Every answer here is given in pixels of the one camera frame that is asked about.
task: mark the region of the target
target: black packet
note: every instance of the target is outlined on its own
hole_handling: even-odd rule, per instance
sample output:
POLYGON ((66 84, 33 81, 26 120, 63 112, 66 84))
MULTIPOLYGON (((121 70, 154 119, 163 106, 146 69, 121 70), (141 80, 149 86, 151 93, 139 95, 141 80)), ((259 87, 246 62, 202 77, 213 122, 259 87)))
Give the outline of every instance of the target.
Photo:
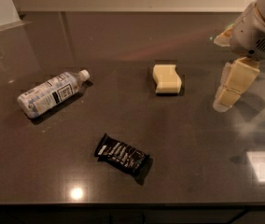
POLYGON ((99 142, 95 153, 98 161, 106 161, 121 171, 134 176, 146 163, 149 155, 119 140, 109 137, 106 133, 99 142))

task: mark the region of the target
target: dark gray table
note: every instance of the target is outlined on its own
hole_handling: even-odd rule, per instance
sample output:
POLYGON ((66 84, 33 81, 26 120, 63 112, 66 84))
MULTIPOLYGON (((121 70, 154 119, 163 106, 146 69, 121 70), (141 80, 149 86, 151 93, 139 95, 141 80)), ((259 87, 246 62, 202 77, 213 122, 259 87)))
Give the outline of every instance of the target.
POLYGON ((222 67, 237 58, 213 39, 237 16, 26 13, 0 32, 0 204, 265 203, 265 63, 232 110, 212 108, 222 67), (155 60, 177 60, 183 95, 155 95, 155 60), (82 93, 26 118, 22 92, 82 68, 82 93), (142 176, 97 162, 104 133, 151 155, 142 176))

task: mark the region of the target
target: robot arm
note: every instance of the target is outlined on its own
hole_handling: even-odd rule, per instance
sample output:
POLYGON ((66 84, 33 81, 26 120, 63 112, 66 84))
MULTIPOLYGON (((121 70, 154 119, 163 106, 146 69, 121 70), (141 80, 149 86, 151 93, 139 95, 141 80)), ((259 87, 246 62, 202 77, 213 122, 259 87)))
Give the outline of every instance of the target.
POLYGON ((215 39, 229 46, 241 58, 226 63, 217 90, 214 109, 226 112, 258 76, 259 62, 265 60, 265 0, 251 3, 235 23, 215 39))

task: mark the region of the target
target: yellow sponge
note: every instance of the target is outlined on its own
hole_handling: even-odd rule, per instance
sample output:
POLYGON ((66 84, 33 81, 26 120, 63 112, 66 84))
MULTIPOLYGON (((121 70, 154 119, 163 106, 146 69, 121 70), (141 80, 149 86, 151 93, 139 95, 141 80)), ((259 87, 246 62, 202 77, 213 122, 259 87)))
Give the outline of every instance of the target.
POLYGON ((155 93, 179 93, 181 78, 176 73, 175 64, 156 64, 153 68, 153 79, 157 84, 155 93))

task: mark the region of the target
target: bottle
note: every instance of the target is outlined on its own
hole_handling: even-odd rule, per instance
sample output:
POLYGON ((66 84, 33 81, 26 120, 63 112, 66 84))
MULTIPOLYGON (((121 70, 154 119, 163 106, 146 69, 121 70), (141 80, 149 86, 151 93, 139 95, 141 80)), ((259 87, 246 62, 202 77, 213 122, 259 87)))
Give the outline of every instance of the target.
POLYGON ((34 119, 78 93, 82 83, 89 78, 87 70, 78 73, 64 72, 21 94, 18 103, 24 113, 34 119))

